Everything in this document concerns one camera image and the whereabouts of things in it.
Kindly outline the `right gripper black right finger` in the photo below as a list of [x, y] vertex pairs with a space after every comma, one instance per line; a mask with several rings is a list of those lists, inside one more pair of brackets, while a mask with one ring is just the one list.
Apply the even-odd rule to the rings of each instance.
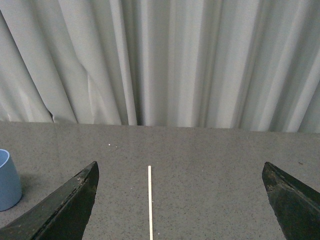
[[262, 180], [277, 221], [287, 240], [320, 238], [320, 193], [270, 162]]

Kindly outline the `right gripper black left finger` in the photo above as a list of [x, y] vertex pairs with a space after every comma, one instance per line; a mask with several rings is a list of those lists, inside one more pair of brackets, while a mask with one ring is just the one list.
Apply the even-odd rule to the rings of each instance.
[[96, 161], [0, 230], [2, 240], [81, 240], [99, 182]]

